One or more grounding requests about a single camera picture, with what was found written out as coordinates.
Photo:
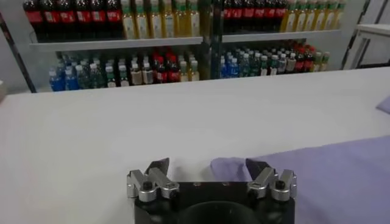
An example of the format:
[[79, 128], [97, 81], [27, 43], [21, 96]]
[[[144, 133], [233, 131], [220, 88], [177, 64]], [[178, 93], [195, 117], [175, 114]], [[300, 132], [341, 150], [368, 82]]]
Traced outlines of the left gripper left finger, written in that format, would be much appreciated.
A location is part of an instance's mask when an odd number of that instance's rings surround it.
[[180, 184], [167, 177], [169, 158], [150, 163], [145, 172], [131, 170], [127, 175], [127, 198], [138, 198], [149, 203], [161, 196], [174, 199], [180, 192]]

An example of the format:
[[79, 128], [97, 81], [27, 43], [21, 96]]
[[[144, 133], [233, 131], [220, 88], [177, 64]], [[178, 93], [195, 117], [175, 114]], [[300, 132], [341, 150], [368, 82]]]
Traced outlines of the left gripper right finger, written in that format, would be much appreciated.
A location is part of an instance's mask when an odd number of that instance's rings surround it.
[[288, 201], [297, 197], [297, 176], [293, 170], [277, 171], [264, 161], [246, 159], [245, 165], [252, 181], [248, 182], [248, 191], [256, 199], [265, 198], [268, 194], [276, 201]]

